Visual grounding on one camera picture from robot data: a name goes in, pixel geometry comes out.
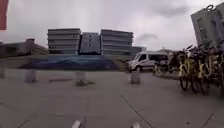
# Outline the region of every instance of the sky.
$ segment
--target sky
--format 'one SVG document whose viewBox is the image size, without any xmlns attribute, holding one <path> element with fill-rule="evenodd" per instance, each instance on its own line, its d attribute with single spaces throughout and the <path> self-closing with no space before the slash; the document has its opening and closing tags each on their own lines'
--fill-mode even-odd
<svg viewBox="0 0 224 128">
<path fill-rule="evenodd" d="M 221 0 L 9 0 L 6 31 L 0 41 L 35 38 L 47 47 L 47 29 L 104 29 L 134 33 L 133 45 L 148 50 L 196 45 L 190 15 Z"/>
</svg>

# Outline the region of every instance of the paved plaza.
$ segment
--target paved plaza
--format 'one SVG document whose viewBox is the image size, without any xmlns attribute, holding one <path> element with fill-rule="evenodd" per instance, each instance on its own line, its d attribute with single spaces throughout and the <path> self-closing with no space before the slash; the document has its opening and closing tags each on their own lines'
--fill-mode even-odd
<svg viewBox="0 0 224 128">
<path fill-rule="evenodd" d="M 209 96 L 181 92 L 176 80 L 141 74 L 129 84 L 122 72 L 87 72 L 94 84 L 74 85 L 74 72 L 38 71 L 24 82 L 24 70 L 7 70 L 0 80 L 1 128 L 223 128 L 224 99 L 212 87 Z"/>
</svg>

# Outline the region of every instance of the bollard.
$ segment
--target bollard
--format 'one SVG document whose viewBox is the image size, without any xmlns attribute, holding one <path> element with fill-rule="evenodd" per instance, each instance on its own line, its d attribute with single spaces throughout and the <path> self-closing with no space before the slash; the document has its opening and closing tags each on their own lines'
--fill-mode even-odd
<svg viewBox="0 0 224 128">
<path fill-rule="evenodd" d="M 85 72 L 81 72 L 81 71 L 76 72 L 75 84 L 76 84 L 76 86 L 85 86 L 86 85 Z"/>
<path fill-rule="evenodd" d="M 131 125 L 131 128 L 141 128 L 141 126 L 139 125 L 139 123 L 134 123 Z"/>
<path fill-rule="evenodd" d="M 36 81 L 36 71 L 35 70 L 26 70 L 26 82 L 34 83 Z"/>
<path fill-rule="evenodd" d="M 5 78 L 5 69 L 0 67 L 0 79 L 4 79 Z"/>
<path fill-rule="evenodd" d="M 141 83 L 139 72 L 135 71 L 130 74 L 130 83 L 131 84 L 140 84 Z"/>
</svg>

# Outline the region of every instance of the van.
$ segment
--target van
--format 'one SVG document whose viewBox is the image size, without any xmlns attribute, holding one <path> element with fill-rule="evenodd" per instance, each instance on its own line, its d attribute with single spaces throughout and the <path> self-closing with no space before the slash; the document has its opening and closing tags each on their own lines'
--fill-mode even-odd
<svg viewBox="0 0 224 128">
<path fill-rule="evenodd" d="M 136 56 L 128 61 L 126 64 L 126 69 L 128 71 L 142 71 L 145 68 L 153 69 L 156 62 L 161 64 L 168 63 L 168 55 L 165 52 L 153 52 L 153 51 L 143 51 L 136 54 Z"/>
</svg>

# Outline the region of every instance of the modern building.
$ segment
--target modern building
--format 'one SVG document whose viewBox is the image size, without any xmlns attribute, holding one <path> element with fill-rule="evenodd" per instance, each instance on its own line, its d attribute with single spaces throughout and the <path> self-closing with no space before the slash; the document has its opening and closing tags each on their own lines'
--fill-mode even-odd
<svg viewBox="0 0 224 128">
<path fill-rule="evenodd" d="M 103 55 L 131 55 L 132 32 L 101 30 L 101 52 Z"/>
<path fill-rule="evenodd" d="M 209 5 L 191 15 L 198 45 L 204 48 L 218 47 L 224 39 L 224 3 Z"/>
<path fill-rule="evenodd" d="M 84 32 L 82 34 L 79 54 L 101 55 L 100 35 L 98 33 Z"/>
<path fill-rule="evenodd" d="M 147 51 L 146 47 L 140 47 L 140 46 L 132 46 L 131 47 L 131 57 L 135 57 L 135 55 L 139 52 Z"/>
<path fill-rule="evenodd" d="M 27 39 L 25 42 L 18 43 L 0 43 L 1 58 L 46 54 L 48 54 L 48 49 L 36 44 L 34 39 Z"/>
<path fill-rule="evenodd" d="M 75 29 L 49 29 L 49 54 L 78 54 L 81 30 Z"/>
</svg>

